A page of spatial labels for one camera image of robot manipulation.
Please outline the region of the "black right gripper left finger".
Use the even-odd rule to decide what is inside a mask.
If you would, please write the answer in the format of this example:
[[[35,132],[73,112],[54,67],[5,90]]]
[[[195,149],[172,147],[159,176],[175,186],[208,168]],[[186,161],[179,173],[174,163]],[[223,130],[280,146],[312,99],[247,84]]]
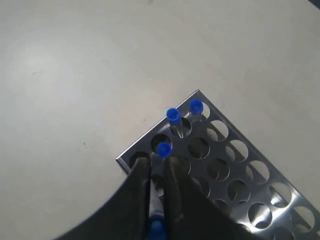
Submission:
[[[147,235],[151,190],[151,159],[135,161],[115,194],[92,216],[58,240],[143,240]]]

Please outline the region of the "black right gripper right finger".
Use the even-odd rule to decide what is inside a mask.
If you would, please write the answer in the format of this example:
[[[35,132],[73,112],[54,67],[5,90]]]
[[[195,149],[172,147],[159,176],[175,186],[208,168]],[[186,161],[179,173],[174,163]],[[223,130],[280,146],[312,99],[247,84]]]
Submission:
[[[272,240],[249,232],[199,191],[181,162],[164,160],[164,216],[169,240]]]

